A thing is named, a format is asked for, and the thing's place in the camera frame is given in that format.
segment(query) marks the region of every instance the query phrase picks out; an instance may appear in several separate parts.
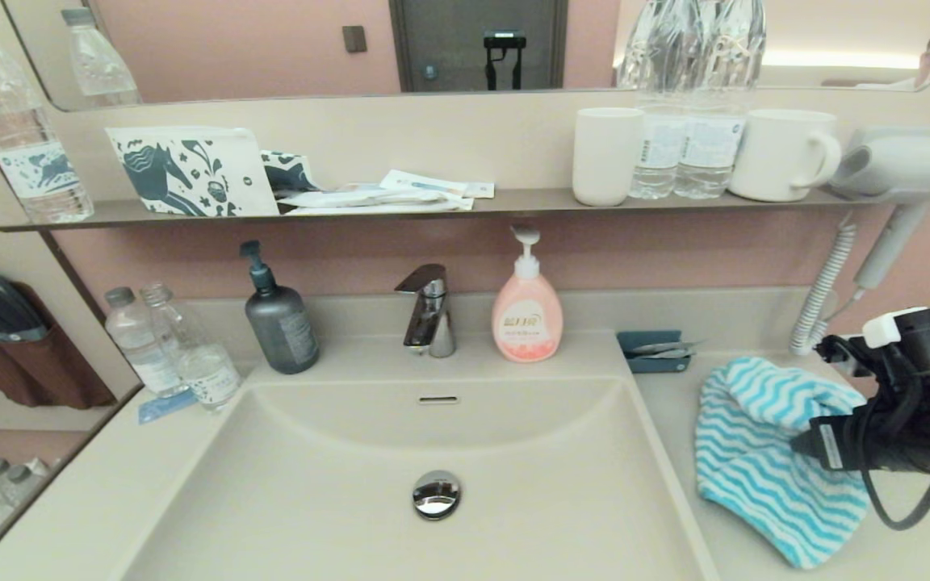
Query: faucet handle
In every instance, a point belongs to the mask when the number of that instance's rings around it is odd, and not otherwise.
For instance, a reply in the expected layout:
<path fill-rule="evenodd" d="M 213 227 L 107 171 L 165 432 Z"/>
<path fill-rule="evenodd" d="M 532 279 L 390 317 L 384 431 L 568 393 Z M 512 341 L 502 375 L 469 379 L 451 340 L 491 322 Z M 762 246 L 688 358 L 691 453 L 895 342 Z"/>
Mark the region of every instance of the faucet handle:
<path fill-rule="evenodd" d="M 398 284 L 397 293 L 421 293 L 427 299 L 438 299 L 447 294 L 447 268 L 443 265 L 421 265 Z"/>

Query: bottle label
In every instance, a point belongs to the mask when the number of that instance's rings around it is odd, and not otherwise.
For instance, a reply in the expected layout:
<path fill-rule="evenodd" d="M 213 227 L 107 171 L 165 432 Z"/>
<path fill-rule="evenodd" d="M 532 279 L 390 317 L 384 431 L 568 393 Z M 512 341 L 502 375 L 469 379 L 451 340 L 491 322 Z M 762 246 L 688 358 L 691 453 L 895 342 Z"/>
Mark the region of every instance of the bottle label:
<path fill-rule="evenodd" d="M 282 335 L 289 345 L 289 353 L 296 363 L 310 361 L 318 353 L 318 342 L 314 340 L 311 323 L 303 313 L 284 316 L 278 321 Z"/>
<path fill-rule="evenodd" d="M 520 359 L 540 359 L 555 352 L 556 341 L 547 334 L 543 307 L 532 299 L 505 309 L 497 321 L 497 337 L 505 352 Z"/>
<path fill-rule="evenodd" d="M 136 371 L 136 375 L 139 375 L 145 389 L 155 394 L 166 392 L 182 382 L 174 365 L 171 365 L 170 360 L 160 349 L 153 353 L 151 361 L 132 363 L 132 368 Z"/>
<path fill-rule="evenodd" d="M 19 199 L 42 198 L 80 183 L 63 144 L 55 140 L 0 151 L 0 168 Z"/>
<path fill-rule="evenodd" d="M 200 402 L 218 403 L 232 397 L 236 389 L 239 389 L 239 382 L 236 369 L 230 365 L 222 365 L 206 378 L 189 380 L 189 389 Z"/>
<path fill-rule="evenodd" d="M 730 168 L 744 130 L 741 117 L 691 118 L 681 163 L 694 168 Z"/>
<path fill-rule="evenodd" d="M 645 114 L 638 167 L 643 169 L 676 168 L 684 147 L 686 132 L 687 119 L 684 117 Z"/>

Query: pump dispenser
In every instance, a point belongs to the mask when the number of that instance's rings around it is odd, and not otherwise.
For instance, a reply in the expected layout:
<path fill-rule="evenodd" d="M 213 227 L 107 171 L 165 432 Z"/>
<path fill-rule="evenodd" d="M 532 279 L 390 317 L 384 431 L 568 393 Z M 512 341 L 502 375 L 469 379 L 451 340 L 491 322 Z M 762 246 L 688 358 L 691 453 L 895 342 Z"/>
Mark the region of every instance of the pump dispenser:
<path fill-rule="evenodd" d="M 510 361 L 533 363 L 546 360 L 562 339 L 562 305 L 549 282 L 540 275 L 540 261 L 532 247 L 540 241 L 538 229 L 513 225 L 512 233 L 523 245 L 516 273 L 494 302 L 494 342 Z"/>
<path fill-rule="evenodd" d="M 261 259 L 261 242 L 244 242 L 239 254 L 249 258 L 250 280 L 256 287 L 256 293 L 246 301 L 246 317 L 268 364 L 287 374 L 311 367 L 320 350 L 300 294 L 274 282 L 272 270 Z"/>

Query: door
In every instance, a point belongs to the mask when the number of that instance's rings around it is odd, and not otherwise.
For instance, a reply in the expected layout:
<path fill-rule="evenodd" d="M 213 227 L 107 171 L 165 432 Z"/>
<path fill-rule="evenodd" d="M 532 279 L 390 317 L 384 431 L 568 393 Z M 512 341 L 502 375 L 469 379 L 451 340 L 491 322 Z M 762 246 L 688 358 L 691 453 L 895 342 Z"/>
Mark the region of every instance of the door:
<path fill-rule="evenodd" d="M 522 89 L 562 86 L 568 0 L 391 0 L 401 89 L 487 91 L 484 33 L 521 30 Z M 492 49 L 501 59 L 501 49 Z M 494 63 L 499 91 L 513 87 L 517 49 Z"/>

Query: small tray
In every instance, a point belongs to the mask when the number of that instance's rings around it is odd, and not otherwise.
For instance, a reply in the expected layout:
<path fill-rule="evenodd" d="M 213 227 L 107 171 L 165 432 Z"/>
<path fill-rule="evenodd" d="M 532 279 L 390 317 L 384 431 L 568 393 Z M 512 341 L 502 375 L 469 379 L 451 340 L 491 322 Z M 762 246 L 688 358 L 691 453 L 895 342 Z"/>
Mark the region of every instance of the small tray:
<path fill-rule="evenodd" d="M 671 343 L 680 340 L 680 331 L 623 331 L 616 334 L 619 347 L 623 352 L 636 349 L 642 345 Z M 634 373 L 679 373 L 691 365 L 691 357 L 680 359 L 627 359 L 626 364 Z"/>

